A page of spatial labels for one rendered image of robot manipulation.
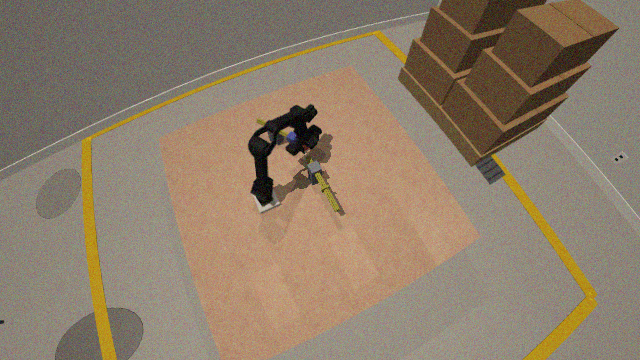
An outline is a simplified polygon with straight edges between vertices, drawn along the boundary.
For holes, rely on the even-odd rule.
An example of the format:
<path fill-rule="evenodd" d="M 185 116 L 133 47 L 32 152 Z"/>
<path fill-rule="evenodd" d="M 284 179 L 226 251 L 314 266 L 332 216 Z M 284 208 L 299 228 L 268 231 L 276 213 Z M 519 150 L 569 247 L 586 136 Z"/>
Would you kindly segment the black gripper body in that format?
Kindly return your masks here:
<path fill-rule="evenodd" d="M 307 130 L 305 130 L 302 133 L 296 133 L 295 131 L 293 131 L 293 133 L 296 133 L 295 138 L 297 139 L 296 143 L 292 143 L 290 142 L 288 145 L 285 146 L 285 149 L 287 152 L 289 152 L 290 154 L 292 154 L 293 156 L 295 156 L 297 153 L 299 153 L 300 149 L 302 149 L 302 145 L 300 143 L 300 138 L 301 137 L 305 137 L 308 132 L 311 134 L 314 134 L 315 132 L 317 132 L 319 135 L 322 133 L 322 129 L 320 129 L 319 127 L 312 125 L 310 128 L 308 128 Z"/>

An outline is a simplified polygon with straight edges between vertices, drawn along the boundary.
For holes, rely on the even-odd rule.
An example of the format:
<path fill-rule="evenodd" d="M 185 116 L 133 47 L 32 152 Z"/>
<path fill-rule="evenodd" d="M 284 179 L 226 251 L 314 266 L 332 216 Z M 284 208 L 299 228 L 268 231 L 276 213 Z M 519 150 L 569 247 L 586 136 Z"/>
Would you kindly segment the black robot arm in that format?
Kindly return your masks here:
<path fill-rule="evenodd" d="M 248 148 L 250 154 L 254 157 L 256 170 L 256 180 L 253 182 L 250 193 L 256 196 L 262 207 L 273 201 L 271 197 L 273 179 L 268 174 L 268 156 L 277 144 L 278 134 L 288 126 L 293 128 L 296 133 L 304 132 L 307 130 L 306 122 L 310 123 L 317 113 L 318 111 L 311 104 L 305 109 L 295 105 L 288 113 L 275 119 L 267 120 L 264 126 L 256 130 L 249 140 Z M 266 131 L 273 133 L 271 144 L 258 137 Z M 317 132 L 314 134 L 308 132 L 305 137 L 300 138 L 300 143 L 301 145 L 306 145 L 309 149 L 313 149 L 319 140 Z"/>

